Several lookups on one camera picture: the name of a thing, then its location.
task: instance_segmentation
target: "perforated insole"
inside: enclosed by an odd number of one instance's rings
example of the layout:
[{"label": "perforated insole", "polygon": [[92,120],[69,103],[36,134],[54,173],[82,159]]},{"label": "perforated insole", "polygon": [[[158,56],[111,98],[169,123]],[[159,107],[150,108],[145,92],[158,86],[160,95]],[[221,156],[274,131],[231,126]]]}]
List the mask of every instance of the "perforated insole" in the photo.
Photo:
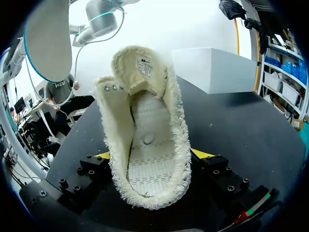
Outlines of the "perforated insole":
[{"label": "perforated insole", "polygon": [[144,197],[165,190],[174,169],[174,141],[169,111],[162,99],[147,92],[132,102],[136,131],[127,168],[132,188]]}]

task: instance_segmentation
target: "computer monitor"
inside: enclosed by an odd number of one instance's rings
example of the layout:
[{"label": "computer monitor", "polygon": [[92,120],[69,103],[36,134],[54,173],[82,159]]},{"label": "computer monitor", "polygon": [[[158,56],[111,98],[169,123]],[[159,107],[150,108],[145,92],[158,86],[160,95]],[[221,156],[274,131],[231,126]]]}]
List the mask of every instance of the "computer monitor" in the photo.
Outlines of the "computer monitor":
[{"label": "computer monitor", "polygon": [[25,107],[26,104],[23,97],[21,97],[21,99],[19,99],[18,102],[16,102],[16,104],[14,105],[17,114],[22,112]]},{"label": "computer monitor", "polygon": [[39,90],[39,96],[44,98],[44,87]]}]

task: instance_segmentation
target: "black table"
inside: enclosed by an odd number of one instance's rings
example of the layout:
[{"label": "black table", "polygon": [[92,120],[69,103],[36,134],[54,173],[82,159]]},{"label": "black table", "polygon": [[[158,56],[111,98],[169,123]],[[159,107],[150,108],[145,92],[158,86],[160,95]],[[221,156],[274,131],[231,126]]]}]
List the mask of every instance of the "black table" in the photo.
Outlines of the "black table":
[{"label": "black table", "polygon": [[[279,200],[286,200],[302,170],[305,145],[285,117],[253,92],[208,95],[181,78],[178,83],[191,147],[221,154],[236,173],[250,180],[251,189],[276,188]],[[101,114],[93,102],[64,140],[46,180],[58,187],[59,179],[75,172],[81,158],[108,151],[103,138]],[[157,211],[132,209],[111,184],[82,216],[124,230],[216,230],[222,212],[201,196],[197,180],[192,178],[181,200]]]}]

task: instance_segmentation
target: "person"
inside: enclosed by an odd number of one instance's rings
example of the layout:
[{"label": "person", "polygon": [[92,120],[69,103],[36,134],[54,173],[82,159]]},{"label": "person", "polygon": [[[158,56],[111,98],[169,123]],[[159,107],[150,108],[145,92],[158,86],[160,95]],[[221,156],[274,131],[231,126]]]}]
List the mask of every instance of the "person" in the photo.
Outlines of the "person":
[{"label": "person", "polygon": [[18,123],[20,121],[20,115],[15,114],[15,110],[13,107],[10,108],[11,116],[14,119],[14,122]]},{"label": "person", "polygon": [[[63,81],[58,83],[48,82],[46,85],[46,97],[50,104],[61,104],[71,93],[72,88],[78,90],[80,83],[74,83],[73,76],[68,75]],[[67,124],[67,115],[79,109],[84,109],[90,106],[95,99],[92,96],[74,96],[61,107],[54,107],[56,115],[54,118],[55,134],[61,132],[65,136],[70,132],[70,127]]]}]

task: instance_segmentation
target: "gray t-shirt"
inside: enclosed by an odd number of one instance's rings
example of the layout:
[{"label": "gray t-shirt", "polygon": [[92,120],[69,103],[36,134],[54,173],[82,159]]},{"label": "gray t-shirt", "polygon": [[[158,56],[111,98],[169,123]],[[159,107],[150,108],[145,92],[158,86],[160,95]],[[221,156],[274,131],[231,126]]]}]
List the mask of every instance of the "gray t-shirt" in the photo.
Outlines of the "gray t-shirt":
[{"label": "gray t-shirt", "polygon": [[71,93],[74,84],[73,81],[74,78],[70,74],[57,84],[48,82],[46,85],[46,97],[54,99],[56,104],[64,102]]}]

